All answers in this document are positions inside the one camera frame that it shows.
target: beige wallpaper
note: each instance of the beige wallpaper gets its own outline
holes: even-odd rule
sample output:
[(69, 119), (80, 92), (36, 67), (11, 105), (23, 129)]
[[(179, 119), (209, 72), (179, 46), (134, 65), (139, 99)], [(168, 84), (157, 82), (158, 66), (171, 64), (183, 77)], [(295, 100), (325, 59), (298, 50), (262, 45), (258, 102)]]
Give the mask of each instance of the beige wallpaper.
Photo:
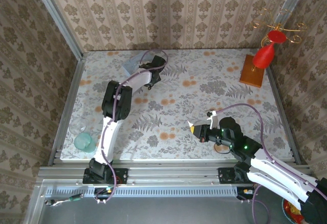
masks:
[(76, 59), (41, 0), (0, 0), (0, 223), (20, 223)]
[(300, 0), (287, 23), (304, 21), (302, 44), (283, 44), (273, 70), (303, 158), (327, 177), (327, 0)]
[(83, 51), (258, 47), (251, 20), (284, 0), (55, 0)]

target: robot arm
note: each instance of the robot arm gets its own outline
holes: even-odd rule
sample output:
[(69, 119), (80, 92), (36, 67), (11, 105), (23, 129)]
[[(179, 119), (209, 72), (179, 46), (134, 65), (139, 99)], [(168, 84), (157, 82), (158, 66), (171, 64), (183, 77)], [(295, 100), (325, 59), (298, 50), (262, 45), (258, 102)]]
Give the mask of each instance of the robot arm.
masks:
[(211, 124), (194, 126), (189, 123), (191, 132), (200, 142), (213, 141), (229, 147), (239, 161), (234, 167), (237, 180), (251, 180), (282, 196), (301, 210), (308, 223), (327, 223), (327, 201), (318, 192), (327, 194), (327, 179), (319, 181), (267, 155), (260, 143), (243, 135), (233, 118), (223, 118), (219, 121), (220, 128), (217, 128), (216, 113), (209, 112), (207, 115)]
[(104, 156), (108, 162), (112, 163), (117, 134), (130, 112), (133, 93), (142, 86), (146, 86), (150, 90), (154, 84), (159, 82), (161, 80), (159, 73), (163, 70), (165, 63), (163, 58), (155, 56), (151, 63), (141, 65), (123, 83), (120, 84), (116, 81), (108, 83), (102, 102), (104, 118), (100, 143), (95, 156), (89, 162), (89, 168), (84, 172), (83, 184), (109, 184), (112, 182), (112, 172), (106, 164)]

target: floral tablecloth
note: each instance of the floral tablecloth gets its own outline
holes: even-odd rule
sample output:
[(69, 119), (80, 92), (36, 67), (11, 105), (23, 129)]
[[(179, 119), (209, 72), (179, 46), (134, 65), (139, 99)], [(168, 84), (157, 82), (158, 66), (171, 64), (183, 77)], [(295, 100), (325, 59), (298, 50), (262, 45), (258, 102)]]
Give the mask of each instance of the floral tablecloth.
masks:
[[(222, 159), (224, 148), (212, 142), (200, 143), (187, 121), (207, 123), (207, 110), (220, 110), (235, 103), (256, 107), (264, 120), (268, 150), (280, 159), (291, 159), (290, 148), (275, 104), (268, 77), (262, 87), (239, 82), (246, 54), (256, 49), (169, 50), (169, 63), (160, 73), (162, 81), (151, 90), (142, 87), (132, 98), (132, 108), (124, 121), (114, 148), (115, 159)], [(101, 103), (110, 80), (127, 76), (122, 64), (140, 51), (91, 52), (87, 55), (71, 121), (85, 118), (86, 128), (99, 144), (102, 129)], [(260, 124), (247, 107), (232, 108), (220, 115), (232, 116), (245, 135), (260, 141)], [(90, 159), (74, 147), (75, 135), (68, 129), (61, 159)]]

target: gray floor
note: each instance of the gray floor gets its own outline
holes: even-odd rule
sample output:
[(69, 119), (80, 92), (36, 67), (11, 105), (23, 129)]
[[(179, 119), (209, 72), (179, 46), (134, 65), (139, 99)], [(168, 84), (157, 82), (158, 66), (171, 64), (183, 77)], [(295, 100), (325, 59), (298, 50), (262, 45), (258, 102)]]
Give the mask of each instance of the gray floor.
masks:
[[(290, 223), (282, 212), (282, 199), (267, 189), (259, 191), (258, 199), (269, 208), (271, 224)], [(60, 206), (43, 208), (40, 223), (114, 223), (114, 224), (207, 224), (254, 223), (251, 204), (219, 197), (117, 197), (106, 205), (93, 198)], [(265, 209), (256, 205), (258, 223), (266, 223)]]

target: wooden block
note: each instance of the wooden block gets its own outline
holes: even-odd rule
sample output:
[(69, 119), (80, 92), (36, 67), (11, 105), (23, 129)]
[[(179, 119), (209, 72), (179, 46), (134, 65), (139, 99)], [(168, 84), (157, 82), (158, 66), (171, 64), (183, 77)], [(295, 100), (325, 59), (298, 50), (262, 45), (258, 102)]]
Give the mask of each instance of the wooden block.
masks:
[(260, 88), (262, 86), (262, 79), (264, 77), (265, 70), (255, 67), (252, 63), (253, 58), (254, 56), (246, 55), (240, 82)]

